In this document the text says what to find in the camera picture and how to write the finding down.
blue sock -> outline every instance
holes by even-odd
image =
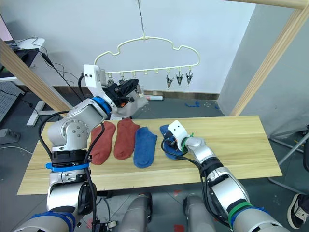
[[[138,168],[149,167],[155,158],[157,135],[152,134],[147,127],[141,127],[135,134],[134,165]]]
[[[161,131],[161,133],[162,133],[163,136],[164,136],[164,134],[166,134],[166,133],[168,132],[168,126],[169,126],[169,125],[166,124],[166,125],[163,125],[163,126],[160,127],[160,131]],[[168,152],[174,153],[174,154],[179,155],[179,156],[182,156],[182,155],[183,155],[182,151],[180,151],[180,150],[178,150],[178,149],[175,150],[175,149],[172,148],[171,146],[167,145],[165,142],[163,143],[163,147],[164,147],[164,149],[167,150]],[[166,154],[167,157],[169,157],[169,158],[171,158],[171,159],[173,159],[173,160],[176,159],[176,157],[175,157],[174,155],[171,155],[171,154],[169,154],[169,153],[165,153],[165,154]]]

black cable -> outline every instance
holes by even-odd
[[[64,66],[62,64],[59,64],[59,63],[55,63],[55,62],[52,62],[53,64],[57,64],[57,65],[60,65],[62,66],[63,70],[64,70]],[[63,73],[68,73],[68,74],[71,74],[76,80],[78,80],[78,78],[71,72],[67,72],[67,71],[64,71]]]
[[[39,126],[39,141],[41,142],[42,146],[44,147],[45,151],[48,153],[49,155],[49,158],[52,159],[52,152],[49,150],[48,146],[46,145],[46,143],[44,142],[43,138],[42,138],[42,135],[41,135],[41,131],[42,131],[42,127],[44,126],[44,124],[49,120],[51,119],[52,117],[56,116],[56,115],[60,115],[60,114],[66,114],[68,111],[60,111],[60,112],[57,112],[57,113],[54,113],[50,116],[48,116],[46,119],[44,119],[42,121],[42,124]]]
[[[227,226],[227,227],[230,227],[229,224],[228,224],[227,222],[223,221],[217,214],[215,214],[215,213],[212,211],[212,209],[211,209],[211,207],[210,207],[210,205],[209,205],[208,194],[207,194],[208,185],[207,185],[207,180],[206,180],[206,178],[207,178],[206,171],[204,171],[203,174],[204,174],[204,178],[205,178],[205,181],[204,181],[204,186],[205,186],[204,190],[205,190],[205,194],[204,194],[203,197],[205,197],[204,202],[205,202],[205,207],[206,207],[206,209],[208,210],[208,212],[210,212],[210,214],[211,214],[215,219],[218,220],[218,222],[220,222],[221,224],[223,224],[223,225],[225,225],[225,226]]]
[[[101,201],[102,201],[102,197],[100,198],[99,202],[96,205],[100,204]]]
[[[165,139],[163,139],[163,140],[162,140],[162,143],[161,143],[161,148],[162,148],[162,150],[163,150],[164,152],[166,152],[166,153],[168,153],[168,154],[170,154],[170,155],[175,156],[176,159],[178,159],[178,160],[186,160],[186,161],[189,161],[189,162],[193,163],[198,169],[200,169],[200,168],[202,167],[202,166],[200,165],[200,163],[196,162],[195,160],[192,160],[192,159],[189,159],[189,158],[186,158],[186,157],[183,157],[183,156],[180,156],[180,155],[177,155],[177,154],[174,154],[174,153],[171,153],[171,152],[165,150],[164,147],[163,147],[164,142],[165,142]],[[210,212],[210,214],[211,214],[215,219],[218,220],[218,222],[220,222],[220,223],[222,223],[223,225],[229,227],[229,224],[228,224],[228,223],[226,223],[225,221],[223,221],[218,215],[216,215],[216,214],[212,211],[212,209],[211,209],[211,207],[210,207],[210,205],[209,205],[209,201],[208,201],[208,199],[207,199],[207,197],[206,197],[206,196],[207,196],[207,182],[206,182],[206,178],[207,178],[207,177],[206,177],[206,172],[205,172],[205,171],[203,172],[203,175],[204,175],[204,178],[205,178],[205,182],[203,183],[203,178],[202,178],[202,176],[200,177],[200,180],[201,180],[201,185],[202,185],[202,194],[203,194],[203,200],[204,200],[205,207],[206,207],[207,211]]]
[[[83,90],[82,90],[82,79],[83,78],[84,78],[84,73],[82,72],[80,78],[78,79],[78,88],[79,88],[79,91],[82,94],[83,98],[86,99],[85,94],[83,93]]]
[[[87,176],[87,181],[90,186],[90,191],[92,195],[92,232],[96,231],[96,219],[97,219],[97,206],[96,206],[96,201],[97,201],[97,196],[95,194],[95,188],[93,186],[91,177],[90,177],[90,172],[88,168],[85,168],[86,171],[86,176]]]
[[[47,56],[48,56],[48,52],[47,52],[47,49],[46,49],[45,47],[43,47],[43,46],[41,46],[41,45],[38,45],[38,44],[34,44],[34,42],[36,42],[36,41],[39,39],[37,36],[29,37],[29,38],[26,38],[26,39],[24,39],[24,40],[18,41],[18,42],[16,42],[16,44],[18,44],[18,43],[20,43],[20,42],[23,42],[23,41],[25,41],[25,40],[34,39],[34,38],[35,38],[35,40],[32,41],[31,44],[44,48],[44,50],[46,51],[46,54],[47,54]]]
[[[102,199],[106,204],[106,207],[107,207],[107,210],[108,210],[108,222],[110,222],[111,221],[111,210],[110,210],[110,205],[108,204],[107,200],[104,197],[101,197],[96,206],[98,206],[98,204],[100,204]]]
[[[174,153],[171,153],[171,152],[165,150],[164,147],[163,147],[164,142],[165,142],[165,139],[163,139],[163,140],[162,140],[162,143],[161,143],[161,149],[162,149],[164,152],[166,152],[166,153],[168,153],[168,154],[170,154],[170,155],[175,156],[176,159],[178,159],[178,160],[186,160],[186,161],[189,161],[189,162],[193,163],[193,164],[194,164],[197,168],[199,168],[199,169],[202,167],[202,166],[199,164],[199,162],[196,162],[196,161],[193,160],[193,159],[189,159],[189,158],[187,158],[187,157],[183,157],[183,156],[180,156],[180,155],[177,155],[177,154],[174,154]]]
[[[105,198],[103,198],[103,201],[106,203],[106,207],[108,210],[108,222],[111,221],[111,210],[110,210],[110,205],[108,204],[107,200]]]
[[[64,77],[59,73],[58,69],[56,69],[56,68],[54,68],[54,69],[55,69],[55,71],[61,76],[61,78],[67,83],[67,85],[68,85],[68,86],[70,87],[70,89],[75,93],[75,95],[79,98],[79,100],[81,100],[81,102],[82,102],[83,100],[81,99],[81,97],[78,96],[78,94],[75,92],[75,90],[72,88],[72,86],[70,86],[69,83],[67,82],[67,80],[64,79]]]
[[[96,144],[96,142],[98,141],[98,139],[101,137],[101,135],[102,135],[102,134],[104,133],[104,131],[105,131],[105,127],[104,127],[104,125],[103,125],[102,122],[100,123],[100,125],[101,125],[102,130],[101,130],[100,134],[98,134],[97,137],[94,139],[94,141],[92,142],[92,144],[89,146],[89,149],[88,149],[88,151],[86,152],[85,159],[84,159],[84,162],[85,162],[85,163],[88,163],[88,157],[90,156],[90,152],[91,152],[92,148],[94,147],[94,145]]]
[[[70,87],[70,89],[74,92],[74,94],[75,94],[81,101],[83,101],[83,100],[80,98],[80,96],[75,92],[75,90],[69,85],[68,81],[64,78],[64,75],[62,76],[62,75],[58,72],[59,70],[56,69],[56,68],[54,67],[53,63],[50,61],[50,59],[49,59],[49,57],[48,57],[47,49],[46,49],[45,47],[41,46],[41,45],[34,44],[34,42],[36,42],[36,41],[39,39],[37,36],[29,37],[29,38],[27,38],[27,39],[18,41],[16,44],[18,44],[18,43],[20,43],[20,42],[23,42],[23,41],[25,41],[25,40],[34,39],[34,38],[35,38],[35,40],[34,40],[31,44],[32,44],[32,45],[35,45],[35,46],[39,46],[39,47],[44,48],[44,50],[46,51],[46,56],[44,56],[44,53],[40,52],[40,53],[42,54],[42,57],[44,58],[44,60],[47,61],[47,63],[50,64],[50,66],[51,66],[53,69],[56,70],[56,72],[61,76],[61,78],[67,83],[67,85]]]
[[[31,109],[33,109],[35,112],[37,112],[37,114],[38,114],[38,116],[39,116],[39,120],[42,122],[42,119],[40,118],[39,112],[33,107],[33,104],[32,104],[32,103],[30,103],[30,102],[28,102],[28,101],[25,101],[25,100],[23,100],[23,99],[21,99],[21,98],[19,98],[19,97],[18,97],[17,95],[15,95],[15,94],[7,93],[7,92],[5,92],[5,91],[2,90],[2,89],[0,89],[0,91],[3,92],[3,93],[5,93],[5,94],[8,94],[8,95],[15,96],[15,97],[18,98],[19,100],[21,100],[21,101],[27,103]]]
[[[94,139],[94,141],[93,141],[93,142],[91,143],[91,145],[89,146],[89,149],[88,149],[88,151],[86,152],[85,159],[84,159],[84,162],[85,162],[85,163],[88,163],[88,157],[89,157],[89,155],[90,155],[90,152],[91,152],[92,148],[94,147],[94,145],[96,144],[96,142],[99,140],[99,138],[101,137],[101,135],[102,135],[102,134],[104,133],[104,131],[105,131],[105,128],[104,128],[104,125],[103,125],[102,122],[100,123],[100,125],[101,125],[101,127],[102,127],[102,130],[101,130],[100,134],[97,135],[97,137]],[[89,183],[90,191],[91,191],[91,195],[92,195],[92,206],[93,206],[93,209],[92,209],[92,232],[95,232],[95,231],[96,231],[96,219],[97,219],[97,205],[96,205],[97,196],[96,196],[96,194],[95,194],[95,189],[94,189],[94,186],[93,186],[91,177],[90,177],[89,169],[88,169],[88,168],[85,168],[85,171],[86,171],[87,181],[88,181],[88,183]]]
[[[58,71],[60,71],[60,72],[63,72],[63,78],[64,78],[64,73],[70,73],[70,72],[64,71],[64,66],[63,66],[62,64],[58,64],[58,63],[52,62],[53,64],[58,64],[58,65],[61,65],[61,66],[63,67],[63,70],[59,70],[59,69],[56,69],[55,67],[49,65],[49,64],[46,62],[46,60],[45,60],[44,58],[43,58],[43,60],[45,61],[46,65],[47,65],[48,67],[50,67],[50,68],[52,68],[52,69],[55,69],[55,70],[58,70]],[[69,82],[72,82],[72,83],[73,83],[73,87],[75,87],[75,83],[74,83],[73,81],[70,81],[70,80],[67,80],[67,79],[65,79],[65,80],[66,80],[66,81],[69,81]]]

green band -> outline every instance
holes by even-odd
[[[183,142],[183,145],[182,145],[182,152],[184,152],[183,151],[183,149],[184,149],[184,146],[185,146],[185,142],[187,141],[187,139],[188,139],[188,137],[185,139],[185,141]]]
[[[185,141],[183,142],[183,145],[182,145],[182,152],[184,152],[184,151],[183,151],[183,149],[184,149],[185,142],[187,141],[187,139],[188,139],[188,137],[187,137],[187,138],[185,138]]]
[[[242,202],[242,203],[236,205],[234,208],[232,208],[232,210],[229,212],[229,214],[228,214],[228,224],[230,225],[231,229],[233,229],[232,225],[231,225],[232,216],[237,212],[237,210],[241,209],[244,206],[253,206],[253,205],[248,203],[248,202]]]

person's shoe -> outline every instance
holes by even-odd
[[[288,208],[287,217],[293,229],[299,229],[309,215],[309,196],[296,194]]]

hanging wire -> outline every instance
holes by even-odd
[[[143,38],[145,38],[145,31],[144,31],[144,25],[143,25],[143,18],[141,16],[141,10],[140,10],[140,22],[141,22],[141,30],[143,31]]]

